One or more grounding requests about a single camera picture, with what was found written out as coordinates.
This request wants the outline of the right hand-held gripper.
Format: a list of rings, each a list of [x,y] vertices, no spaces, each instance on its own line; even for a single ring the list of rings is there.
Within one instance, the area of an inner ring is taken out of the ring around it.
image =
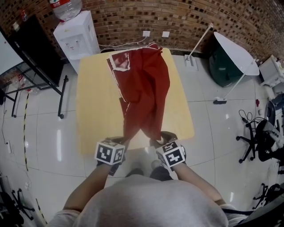
[[[185,148],[179,141],[177,135],[168,131],[161,131],[161,140],[150,139],[150,146],[156,149],[158,159],[164,166],[173,171],[173,167],[180,163],[185,163]]]

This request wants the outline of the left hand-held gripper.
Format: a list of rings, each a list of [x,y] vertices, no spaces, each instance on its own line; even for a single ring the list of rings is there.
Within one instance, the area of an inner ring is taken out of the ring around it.
[[[96,144],[95,156],[98,165],[107,164],[111,166],[109,175],[114,176],[119,166],[125,160],[125,145],[128,140],[124,137],[111,137],[110,140],[104,139]]]

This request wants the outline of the red cloth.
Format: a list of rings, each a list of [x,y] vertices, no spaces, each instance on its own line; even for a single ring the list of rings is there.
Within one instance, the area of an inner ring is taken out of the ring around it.
[[[139,130],[152,140],[161,139],[170,78],[162,47],[146,47],[111,54],[107,59],[120,93],[123,136],[132,139]]]

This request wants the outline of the person's right forearm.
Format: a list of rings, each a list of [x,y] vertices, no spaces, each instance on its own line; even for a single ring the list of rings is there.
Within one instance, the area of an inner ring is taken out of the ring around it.
[[[225,204],[225,201],[221,197],[219,191],[210,183],[208,183],[206,180],[204,180],[202,177],[200,177],[186,164],[184,163],[177,164],[173,167],[173,170],[176,172],[179,180],[188,182],[196,186],[219,206]]]

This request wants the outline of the person's left forearm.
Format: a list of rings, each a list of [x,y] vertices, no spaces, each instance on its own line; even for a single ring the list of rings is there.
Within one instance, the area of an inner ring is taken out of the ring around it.
[[[81,212],[90,199],[99,191],[103,190],[110,165],[102,164],[98,166],[68,197],[63,210],[75,210]]]

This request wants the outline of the person's right leg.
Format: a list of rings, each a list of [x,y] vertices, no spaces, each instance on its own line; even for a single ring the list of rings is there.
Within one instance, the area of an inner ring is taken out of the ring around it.
[[[150,178],[159,180],[159,181],[168,181],[173,178],[170,176],[169,171],[162,165],[160,160],[154,160],[151,163],[152,172],[150,174]]]

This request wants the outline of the person's left leg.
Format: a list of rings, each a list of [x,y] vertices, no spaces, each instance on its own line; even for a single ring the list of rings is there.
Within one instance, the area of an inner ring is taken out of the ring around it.
[[[143,176],[143,175],[144,175],[144,172],[143,172],[140,168],[135,168],[135,169],[132,169],[132,170],[126,175],[126,177],[130,177],[131,175],[141,175],[141,176]]]

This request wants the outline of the person's grey shirt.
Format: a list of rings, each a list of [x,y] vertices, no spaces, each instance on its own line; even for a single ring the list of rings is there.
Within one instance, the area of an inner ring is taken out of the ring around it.
[[[81,212],[57,212],[47,227],[235,227],[246,218],[225,209],[234,207],[187,182],[132,175],[95,194]]]

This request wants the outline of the dark green container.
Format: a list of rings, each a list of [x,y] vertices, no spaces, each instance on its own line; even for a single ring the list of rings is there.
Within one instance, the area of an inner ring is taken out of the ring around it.
[[[210,51],[209,72],[213,81],[221,87],[230,86],[232,83],[237,82],[243,75],[216,38],[213,38]]]

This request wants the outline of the black office chair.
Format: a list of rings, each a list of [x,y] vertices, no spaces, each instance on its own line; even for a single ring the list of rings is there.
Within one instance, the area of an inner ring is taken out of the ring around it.
[[[265,206],[272,202],[275,198],[284,193],[284,183],[274,184],[268,188],[264,183],[261,184],[262,191],[259,197],[254,197],[253,200],[258,200],[257,205],[252,207],[253,210],[257,209],[259,205]]]
[[[248,122],[244,118],[242,120],[245,122],[245,126],[249,129],[250,138],[248,139],[243,136],[236,137],[237,141],[243,140],[249,144],[244,157],[239,160],[239,163],[243,163],[250,152],[252,152],[252,156],[250,157],[251,161],[256,158],[256,153],[258,153],[259,160],[262,162],[272,158],[284,162],[284,146],[282,148],[276,148],[275,151],[272,149],[276,142],[272,138],[272,135],[280,138],[279,127],[274,127],[273,130],[265,129],[265,125],[269,122],[263,119],[258,122],[257,127],[253,129],[252,123],[254,121]]]
[[[13,199],[6,192],[0,192],[0,214],[3,213],[2,221],[8,225],[8,227],[23,227],[24,218],[20,214],[21,212],[30,220],[33,221],[34,217],[29,215],[29,212],[35,212],[34,208],[25,206],[21,201],[20,193],[22,189],[19,188],[17,193],[12,190]]]

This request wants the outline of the white water dispenser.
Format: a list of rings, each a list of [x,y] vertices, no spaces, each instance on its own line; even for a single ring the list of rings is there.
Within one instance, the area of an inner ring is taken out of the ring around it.
[[[60,22],[54,37],[77,73],[82,58],[100,53],[90,11],[82,11],[75,18]]]

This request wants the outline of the bag of plastic bottles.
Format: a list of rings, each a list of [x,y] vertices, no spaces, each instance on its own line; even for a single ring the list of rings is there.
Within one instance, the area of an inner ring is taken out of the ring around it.
[[[39,93],[39,88],[38,87],[33,87],[33,88],[27,88],[29,86],[32,86],[33,83],[27,80],[23,74],[19,74],[17,76],[14,76],[11,79],[11,83],[14,88],[22,89],[21,91],[24,91],[26,93],[32,93],[32,94],[38,94]]]

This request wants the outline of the clear water dispenser bottle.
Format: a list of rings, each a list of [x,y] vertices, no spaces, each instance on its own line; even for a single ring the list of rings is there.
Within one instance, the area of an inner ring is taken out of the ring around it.
[[[49,0],[55,16],[61,21],[75,18],[83,7],[82,0]]]

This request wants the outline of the whiteboard on black stand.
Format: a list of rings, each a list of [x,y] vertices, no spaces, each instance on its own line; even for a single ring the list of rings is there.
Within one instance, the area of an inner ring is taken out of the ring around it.
[[[23,74],[27,80],[33,83],[32,86],[29,86],[27,88],[38,87],[40,90],[52,88],[60,96],[58,117],[60,119],[64,119],[64,114],[62,113],[62,102],[66,83],[69,81],[68,77],[64,77],[63,87],[61,90],[59,90],[57,86],[55,86],[48,80],[48,78],[43,74],[39,67],[33,63],[33,61],[27,56],[27,54],[20,50],[20,48],[15,43],[8,40],[8,37],[4,34],[3,29],[0,27],[0,77],[13,69],[19,71],[20,74]],[[43,80],[43,83],[36,84],[26,75],[26,73],[31,70],[34,72],[35,76],[39,76]],[[19,92],[21,92],[21,90],[22,89],[15,89],[10,92],[5,92],[5,100],[9,99],[13,102],[11,112],[12,117],[16,117],[15,106]]]

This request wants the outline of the white-handled broom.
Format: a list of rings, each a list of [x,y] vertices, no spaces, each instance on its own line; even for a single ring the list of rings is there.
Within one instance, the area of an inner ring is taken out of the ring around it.
[[[215,100],[213,101],[214,105],[223,105],[227,103],[227,97],[231,94],[231,92],[235,89],[235,87],[240,83],[240,81],[243,79],[243,77],[245,76],[245,74],[243,74],[239,80],[234,84],[234,86],[230,89],[230,91],[222,98],[215,98]]]

